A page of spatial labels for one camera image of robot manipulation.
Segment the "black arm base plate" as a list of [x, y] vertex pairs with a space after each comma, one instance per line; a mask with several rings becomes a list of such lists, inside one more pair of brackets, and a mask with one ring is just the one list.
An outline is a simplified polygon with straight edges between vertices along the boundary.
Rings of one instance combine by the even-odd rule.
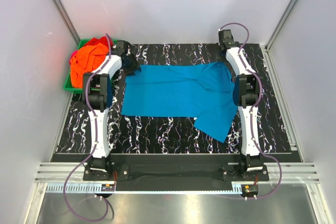
[[138, 178], [213, 178], [267, 182], [264, 158], [240, 154], [111, 154], [83, 157], [85, 180], [131, 181]]

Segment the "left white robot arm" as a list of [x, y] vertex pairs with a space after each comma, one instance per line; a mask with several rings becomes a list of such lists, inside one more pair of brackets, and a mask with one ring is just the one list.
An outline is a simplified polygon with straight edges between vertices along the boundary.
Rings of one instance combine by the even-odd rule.
[[86, 173], [94, 173], [103, 180], [116, 172], [110, 158], [111, 149], [108, 140], [108, 113], [112, 106], [113, 92], [111, 79], [119, 70], [126, 76], [132, 76], [141, 67], [130, 51], [130, 43], [118, 40], [113, 43], [106, 35], [108, 53], [102, 64], [94, 71], [83, 75], [82, 96], [87, 107], [91, 126], [91, 151], [83, 161]]

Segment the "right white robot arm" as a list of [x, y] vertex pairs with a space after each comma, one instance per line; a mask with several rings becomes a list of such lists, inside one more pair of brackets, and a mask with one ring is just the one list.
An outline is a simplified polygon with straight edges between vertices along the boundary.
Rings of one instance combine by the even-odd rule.
[[231, 30], [221, 28], [218, 31], [219, 52], [232, 67], [235, 77], [233, 80], [233, 102], [238, 107], [241, 121], [242, 147], [241, 160], [238, 164], [239, 176], [250, 180], [257, 171], [263, 169], [263, 159], [260, 153], [258, 136], [258, 105], [261, 100], [261, 80], [248, 63], [245, 51], [240, 43], [234, 41]]

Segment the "blue t shirt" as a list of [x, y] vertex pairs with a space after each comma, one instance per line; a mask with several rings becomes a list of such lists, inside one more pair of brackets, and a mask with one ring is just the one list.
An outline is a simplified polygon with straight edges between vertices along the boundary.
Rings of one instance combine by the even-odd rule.
[[222, 62], [142, 65], [125, 79], [122, 115], [195, 118], [194, 127], [223, 143], [237, 112], [232, 75]]

